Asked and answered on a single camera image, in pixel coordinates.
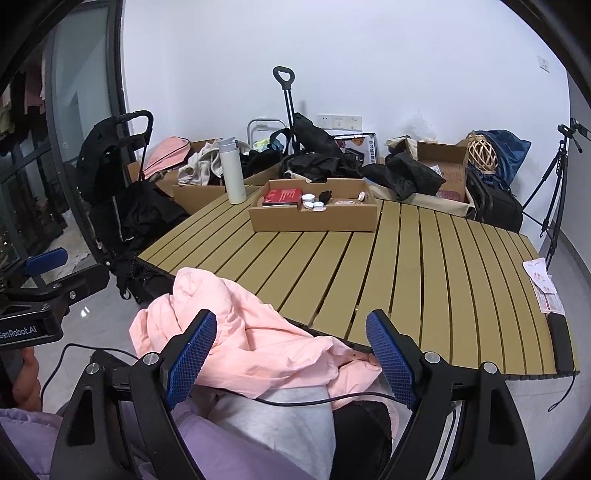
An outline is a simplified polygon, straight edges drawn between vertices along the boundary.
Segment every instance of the human hand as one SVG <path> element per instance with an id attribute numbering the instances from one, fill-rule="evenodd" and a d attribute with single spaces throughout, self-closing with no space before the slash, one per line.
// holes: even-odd
<path id="1" fill-rule="evenodd" d="M 12 387 L 12 397 L 18 408 L 27 411 L 41 411 L 41 384 L 39 383 L 39 362 L 31 346 L 21 350 L 22 368 Z"/>

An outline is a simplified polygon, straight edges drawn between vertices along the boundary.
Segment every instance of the red book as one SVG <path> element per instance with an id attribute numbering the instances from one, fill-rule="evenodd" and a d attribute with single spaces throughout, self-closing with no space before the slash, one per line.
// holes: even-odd
<path id="1" fill-rule="evenodd" d="M 263 198 L 263 207 L 297 205 L 301 200 L 301 189 L 269 190 Z"/>

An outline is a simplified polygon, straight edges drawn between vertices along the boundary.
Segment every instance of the thermos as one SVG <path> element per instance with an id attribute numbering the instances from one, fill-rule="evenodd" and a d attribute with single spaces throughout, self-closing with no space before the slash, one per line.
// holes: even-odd
<path id="1" fill-rule="evenodd" d="M 218 146 L 228 201 L 233 205 L 245 202 L 246 189 L 244 188 L 244 177 L 242 177 L 238 140 L 236 137 L 225 138 L 218 142 Z"/>

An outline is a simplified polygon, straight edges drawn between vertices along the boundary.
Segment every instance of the paper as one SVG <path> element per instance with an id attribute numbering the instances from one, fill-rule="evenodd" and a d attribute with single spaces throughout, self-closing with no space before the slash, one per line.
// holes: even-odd
<path id="1" fill-rule="evenodd" d="M 546 271 L 546 260 L 544 258 L 537 258 L 536 260 L 528 260 L 523 262 L 523 268 L 530 276 L 530 279 L 535 283 L 542 293 L 557 294 L 556 288 L 548 276 Z"/>
<path id="2" fill-rule="evenodd" d="M 441 173 L 441 169 L 439 168 L 439 165 L 434 165 L 432 167 L 429 167 L 431 170 L 433 170 L 435 173 L 437 173 L 440 177 L 443 177 L 443 174 Z"/>
<path id="3" fill-rule="evenodd" d="M 566 316 L 564 312 L 564 306 L 562 305 L 557 293 L 544 293 L 533 281 L 531 284 L 534 287 L 535 297 L 538 299 L 538 304 L 540 305 L 540 310 L 542 313 L 554 312 Z"/>

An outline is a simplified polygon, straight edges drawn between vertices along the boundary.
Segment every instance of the stroller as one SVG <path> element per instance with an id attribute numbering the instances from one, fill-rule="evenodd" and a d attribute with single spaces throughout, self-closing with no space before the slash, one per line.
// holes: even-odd
<path id="1" fill-rule="evenodd" d="M 120 138 L 118 126 L 141 116 L 148 119 L 145 132 Z M 136 277 L 135 257 L 189 217 L 154 183 L 144 179 L 145 154 L 153 124 L 152 113 L 145 110 L 97 123 L 82 144 L 76 164 L 80 195 L 90 205 L 89 219 L 104 253 L 100 261 L 117 278 L 121 297 L 133 297 L 137 303 L 169 293 L 170 282 L 157 273 Z M 123 148 L 144 149 L 139 179 L 131 184 L 122 161 Z"/>

